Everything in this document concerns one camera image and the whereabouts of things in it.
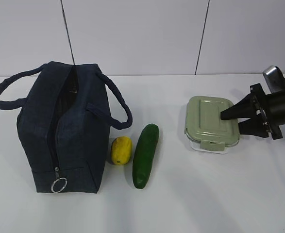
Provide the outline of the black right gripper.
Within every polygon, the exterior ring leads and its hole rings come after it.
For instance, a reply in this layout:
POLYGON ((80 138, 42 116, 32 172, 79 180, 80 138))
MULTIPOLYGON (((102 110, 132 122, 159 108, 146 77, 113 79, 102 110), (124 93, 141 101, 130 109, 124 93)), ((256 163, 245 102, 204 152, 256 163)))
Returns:
POLYGON ((232 107, 222 111, 220 118, 222 120, 231 120, 238 118, 249 118, 238 124, 241 135, 253 135, 258 137, 269 137, 273 140, 281 139, 282 132, 279 125, 275 122, 272 114, 272 104, 270 103, 273 94, 266 94, 257 83, 250 86, 251 94, 248 94, 240 102, 232 107))

